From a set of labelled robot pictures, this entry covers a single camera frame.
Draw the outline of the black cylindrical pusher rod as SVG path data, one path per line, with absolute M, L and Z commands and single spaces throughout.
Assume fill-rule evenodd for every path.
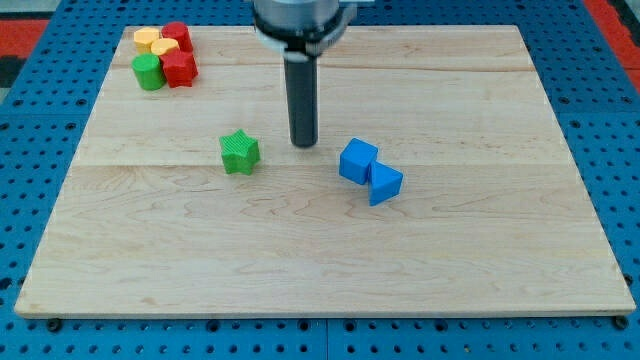
M 284 61 L 289 135 L 300 148 L 312 147 L 318 139 L 317 63 Z

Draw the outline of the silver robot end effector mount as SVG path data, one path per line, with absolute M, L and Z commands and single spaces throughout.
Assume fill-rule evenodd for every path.
M 308 62 L 336 45 L 357 15 L 338 0 L 254 0 L 259 41 L 289 62 Z

